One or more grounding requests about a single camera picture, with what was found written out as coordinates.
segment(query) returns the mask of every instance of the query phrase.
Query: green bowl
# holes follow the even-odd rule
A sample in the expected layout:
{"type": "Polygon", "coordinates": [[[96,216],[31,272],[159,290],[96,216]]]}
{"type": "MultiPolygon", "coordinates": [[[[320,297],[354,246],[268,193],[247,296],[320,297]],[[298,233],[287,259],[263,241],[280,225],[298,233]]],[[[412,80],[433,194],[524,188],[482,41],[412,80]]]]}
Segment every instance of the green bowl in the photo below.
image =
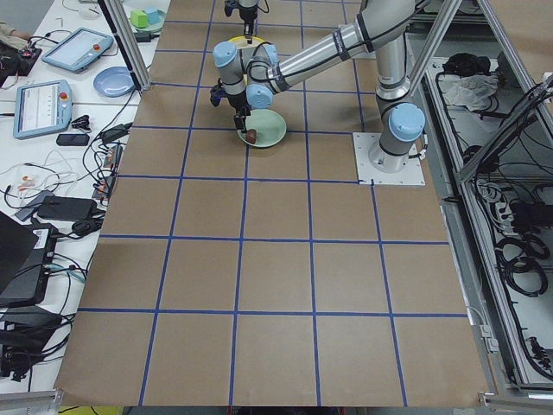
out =
{"type": "Polygon", "coordinates": [[[259,149],[279,143],[286,134],[286,121],[279,113],[271,110],[252,110],[251,115],[246,118],[245,127],[247,130],[257,131],[256,143],[250,144],[245,141],[242,131],[237,131],[238,135],[244,143],[259,149]]]}

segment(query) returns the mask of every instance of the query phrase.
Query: smartphone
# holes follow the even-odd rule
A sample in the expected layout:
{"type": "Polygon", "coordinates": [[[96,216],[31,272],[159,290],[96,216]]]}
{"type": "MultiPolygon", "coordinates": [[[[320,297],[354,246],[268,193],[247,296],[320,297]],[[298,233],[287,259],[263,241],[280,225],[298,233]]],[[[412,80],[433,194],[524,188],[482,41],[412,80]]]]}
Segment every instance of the smartphone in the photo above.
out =
{"type": "Polygon", "coordinates": [[[88,145],[90,136],[88,134],[59,134],[55,143],[58,145],[88,145]]]}

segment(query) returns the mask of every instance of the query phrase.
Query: green cube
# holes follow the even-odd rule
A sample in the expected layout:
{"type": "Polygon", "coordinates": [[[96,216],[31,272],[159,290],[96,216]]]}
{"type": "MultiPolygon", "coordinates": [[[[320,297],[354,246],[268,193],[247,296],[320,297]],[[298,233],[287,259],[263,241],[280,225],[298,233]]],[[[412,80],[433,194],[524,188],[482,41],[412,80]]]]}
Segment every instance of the green cube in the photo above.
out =
{"type": "Polygon", "coordinates": [[[130,22],[135,28],[145,28],[148,26],[148,15],[144,13],[143,10],[131,10],[130,22]]]}

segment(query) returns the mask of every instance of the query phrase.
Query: blue plate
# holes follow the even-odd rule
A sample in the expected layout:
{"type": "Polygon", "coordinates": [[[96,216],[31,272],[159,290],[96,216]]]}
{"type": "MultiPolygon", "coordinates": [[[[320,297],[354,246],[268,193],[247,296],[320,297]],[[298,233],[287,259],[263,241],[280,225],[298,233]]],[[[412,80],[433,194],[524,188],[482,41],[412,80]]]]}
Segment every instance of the blue plate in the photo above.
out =
{"type": "Polygon", "coordinates": [[[135,88],[126,67],[108,67],[94,78],[94,88],[106,97],[121,97],[135,88]]]}

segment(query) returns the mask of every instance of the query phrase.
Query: white cloth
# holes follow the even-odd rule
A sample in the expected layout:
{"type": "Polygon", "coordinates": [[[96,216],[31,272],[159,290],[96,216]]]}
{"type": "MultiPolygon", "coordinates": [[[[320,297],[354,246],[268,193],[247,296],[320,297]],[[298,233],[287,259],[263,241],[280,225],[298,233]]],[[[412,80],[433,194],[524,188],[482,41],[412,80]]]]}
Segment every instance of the white cloth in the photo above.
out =
{"type": "Polygon", "coordinates": [[[465,106],[469,111],[485,110],[490,106],[489,97],[497,90],[498,80],[494,76],[467,76],[455,82],[443,98],[448,105],[465,106]]]}

